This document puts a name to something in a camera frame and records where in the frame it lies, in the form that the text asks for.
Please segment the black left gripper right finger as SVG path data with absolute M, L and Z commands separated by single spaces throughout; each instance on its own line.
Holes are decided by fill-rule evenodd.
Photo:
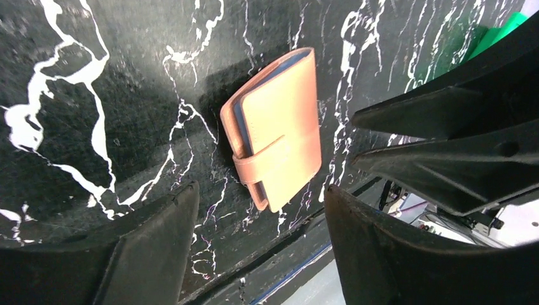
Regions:
M 451 240 L 376 210 L 338 186 L 324 195 L 347 304 L 537 304 L 538 244 Z

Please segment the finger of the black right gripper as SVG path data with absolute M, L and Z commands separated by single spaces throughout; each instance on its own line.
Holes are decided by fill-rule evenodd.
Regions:
M 538 121 L 376 149 L 359 154 L 353 164 L 453 215 L 522 205 L 538 199 Z
M 357 111 L 357 128 L 423 139 L 477 135 L 538 118 L 538 15 L 476 57 Z

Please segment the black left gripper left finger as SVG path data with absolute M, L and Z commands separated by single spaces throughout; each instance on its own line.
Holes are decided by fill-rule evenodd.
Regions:
M 59 243 L 1 249 L 2 304 L 177 304 L 198 215 L 191 181 Z

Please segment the tan leather card holder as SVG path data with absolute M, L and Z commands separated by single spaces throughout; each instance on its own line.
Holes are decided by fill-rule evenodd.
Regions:
M 221 107 L 220 119 L 254 205 L 279 211 L 322 166 L 314 48 L 258 72 Z

